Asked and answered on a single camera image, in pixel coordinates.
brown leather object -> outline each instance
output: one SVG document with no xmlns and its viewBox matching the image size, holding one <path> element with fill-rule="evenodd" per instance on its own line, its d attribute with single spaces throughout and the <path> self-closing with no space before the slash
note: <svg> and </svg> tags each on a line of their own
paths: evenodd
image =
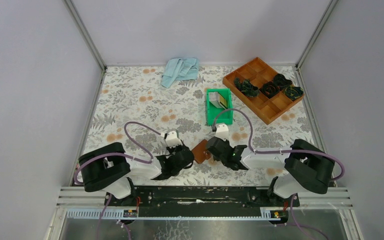
<svg viewBox="0 0 384 240">
<path fill-rule="evenodd" d="M 192 153 L 195 156 L 195 162 L 198 164 L 202 164 L 205 160 L 211 158 L 211 153 L 206 149 L 207 142 L 208 141 L 204 139 L 192 149 Z"/>
</svg>

floral pattern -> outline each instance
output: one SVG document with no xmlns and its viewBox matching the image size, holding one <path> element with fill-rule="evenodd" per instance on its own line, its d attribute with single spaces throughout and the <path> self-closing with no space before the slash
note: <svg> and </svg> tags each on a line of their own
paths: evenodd
<svg viewBox="0 0 384 240">
<path fill-rule="evenodd" d="M 273 68 L 295 82 L 291 66 Z M 159 132 L 177 129 L 184 144 L 194 148 L 203 139 L 214 135 L 206 123 L 206 90 L 225 88 L 223 77 L 235 69 L 233 66 L 201 66 L 197 80 L 175 81 L 170 88 L 165 88 L 161 85 L 164 67 L 109 67 L 83 153 L 121 142 L 127 153 L 146 156 L 126 137 L 123 127 L 127 121 L 141 122 Z M 295 139 L 313 142 L 302 102 L 270 125 L 261 121 L 234 94 L 232 104 L 251 119 L 254 147 L 278 148 L 290 145 Z M 230 143 L 248 144 L 248 122 L 237 112 L 233 116 L 234 122 L 229 125 Z M 136 125 L 129 125 L 128 131 L 155 156 L 167 153 L 162 137 Z M 280 169 L 270 168 L 233 171 L 210 159 L 202 164 L 194 163 L 191 168 L 167 180 L 153 181 L 143 177 L 133 177 L 132 180 L 135 185 L 154 186 L 268 186 L 273 177 L 283 174 L 285 172 Z"/>
</svg>

folded light blue cloth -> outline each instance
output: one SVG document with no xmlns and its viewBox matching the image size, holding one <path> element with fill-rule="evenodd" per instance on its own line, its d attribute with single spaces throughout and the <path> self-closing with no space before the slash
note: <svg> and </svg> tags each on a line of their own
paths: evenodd
<svg viewBox="0 0 384 240">
<path fill-rule="evenodd" d="M 173 58 L 165 66 L 161 85 L 169 88 L 174 81 L 196 80 L 199 69 L 200 61 L 196 58 Z"/>
</svg>

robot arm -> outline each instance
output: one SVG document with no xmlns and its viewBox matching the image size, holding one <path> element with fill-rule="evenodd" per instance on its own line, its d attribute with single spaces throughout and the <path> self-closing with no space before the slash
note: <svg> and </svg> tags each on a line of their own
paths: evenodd
<svg viewBox="0 0 384 240">
<path fill-rule="evenodd" d="M 250 170 L 258 168 L 285 169 L 289 174 L 273 178 L 269 194 L 283 199 L 292 194 L 313 192 L 325 194 L 331 180 L 334 162 L 328 158 L 306 153 L 290 153 L 290 150 L 312 150 L 322 152 L 310 143 L 296 139 L 292 146 L 281 148 L 256 148 L 256 151 L 275 153 L 255 153 L 247 145 L 231 147 L 229 129 L 226 124 L 219 124 L 215 136 L 206 148 L 217 161 L 232 170 Z"/>
<path fill-rule="evenodd" d="M 84 190 L 86 192 L 104 190 L 117 199 L 123 199 L 132 192 L 133 183 L 129 179 L 131 176 L 165 180 L 178 175 L 182 169 L 190 168 L 194 162 L 194 154 L 179 139 L 177 130 L 162 133 L 161 136 L 167 144 L 169 155 L 157 156 L 151 163 L 137 161 L 135 156 L 133 159 L 121 156 L 120 154 L 125 154 L 125 150 L 120 142 L 82 155 L 78 160 L 80 165 L 103 154 L 114 154 L 98 159 L 81 170 Z"/>
</svg>

reflective floor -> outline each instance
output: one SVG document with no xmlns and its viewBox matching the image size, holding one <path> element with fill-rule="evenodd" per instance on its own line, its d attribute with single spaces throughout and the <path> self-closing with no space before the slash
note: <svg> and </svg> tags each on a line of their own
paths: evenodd
<svg viewBox="0 0 384 240">
<path fill-rule="evenodd" d="M 341 216 L 335 210 L 294 210 L 300 224 L 310 225 L 324 232 L 331 240 L 346 240 Z M 65 221 L 61 240 L 95 240 L 97 219 Z M 307 240 L 295 226 L 274 227 L 268 221 L 248 220 L 137 220 L 129 224 L 132 240 Z M 325 240 L 314 230 L 313 238 Z M 99 228 L 100 240 L 128 239 L 126 229 L 115 220 L 103 220 Z"/>
</svg>

